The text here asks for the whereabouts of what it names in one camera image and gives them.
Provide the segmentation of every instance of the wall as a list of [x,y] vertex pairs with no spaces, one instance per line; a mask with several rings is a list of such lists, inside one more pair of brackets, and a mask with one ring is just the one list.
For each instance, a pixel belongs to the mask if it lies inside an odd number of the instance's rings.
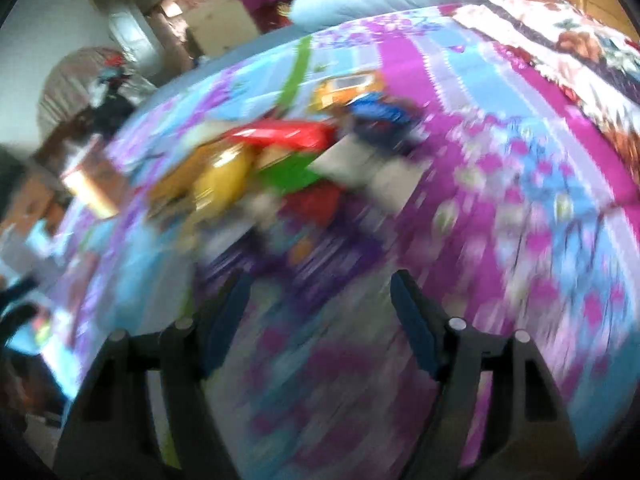
[[113,45],[106,20],[88,0],[18,0],[0,28],[0,144],[36,150],[36,107],[49,71],[78,48],[103,45]]

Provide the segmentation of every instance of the magenta stripe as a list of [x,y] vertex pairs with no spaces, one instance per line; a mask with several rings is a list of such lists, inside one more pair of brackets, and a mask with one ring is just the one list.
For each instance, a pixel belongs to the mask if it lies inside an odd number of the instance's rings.
[[[498,54],[510,61],[505,52],[497,48]],[[524,80],[536,89],[566,124],[573,136],[580,142],[604,176],[616,200],[628,201],[638,194],[638,186],[631,178],[620,157],[612,145],[604,138],[597,127],[583,115],[574,116],[570,110],[571,102],[555,83],[542,77],[533,67],[522,68],[513,64],[513,69]],[[633,229],[636,240],[640,241],[640,208],[630,206],[623,208]]]
[[391,95],[408,97],[418,104],[431,102],[432,111],[441,111],[430,74],[424,65],[422,53],[408,38],[385,38],[378,43],[382,58],[382,72]]

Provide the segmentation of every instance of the green stripe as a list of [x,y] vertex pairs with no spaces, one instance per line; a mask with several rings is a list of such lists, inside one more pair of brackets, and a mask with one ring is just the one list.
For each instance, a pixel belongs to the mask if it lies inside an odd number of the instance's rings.
[[311,36],[305,36],[296,45],[296,62],[289,74],[287,82],[284,83],[276,106],[280,108],[289,108],[296,99],[298,89],[305,80],[306,69],[311,59]]

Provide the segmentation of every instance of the pile of toys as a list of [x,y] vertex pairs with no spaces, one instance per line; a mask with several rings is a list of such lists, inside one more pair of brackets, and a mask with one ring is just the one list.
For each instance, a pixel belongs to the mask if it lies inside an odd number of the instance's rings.
[[353,192],[399,213],[422,176],[406,158],[422,139],[422,108],[367,71],[321,82],[309,113],[321,119],[274,108],[246,124],[195,126],[182,138],[190,155],[148,192],[148,218],[161,228],[182,220],[183,239],[193,241],[212,224],[233,225],[238,236],[241,225],[268,228],[282,210],[325,227]]

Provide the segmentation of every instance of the floral blanket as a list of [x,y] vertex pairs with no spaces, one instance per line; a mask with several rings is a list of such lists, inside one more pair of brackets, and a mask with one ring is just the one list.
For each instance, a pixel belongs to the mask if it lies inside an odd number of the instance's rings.
[[[578,105],[597,119],[593,109],[610,117],[623,102],[631,124],[634,74],[608,60],[635,60],[634,48],[560,0],[487,0],[346,23],[203,80],[110,146],[123,170],[137,165],[138,192],[100,251],[70,352],[73,380],[117,320],[148,332],[185,310],[164,300],[134,316],[110,292],[118,276],[144,275],[122,273],[123,254],[145,229],[144,191],[185,155],[181,135],[207,118],[250,120],[275,104],[304,116],[322,79],[378,69],[392,94],[426,109],[424,140],[410,155],[424,173],[404,210],[390,218],[349,196],[326,229],[281,216],[271,255],[305,237],[316,249],[302,261],[274,264],[245,240],[198,261],[196,301],[231,268],[255,277],[225,365],[204,386],[242,477],[398,476],[437,391],[390,304],[388,282],[401,267],[451,315],[489,332],[529,331],[588,454],[640,378],[640,208],[628,162]],[[58,252],[73,257],[93,224],[74,204]],[[483,378],[465,463],[477,456],[490,388]],[[156,430],[171,461],[161,415]]]

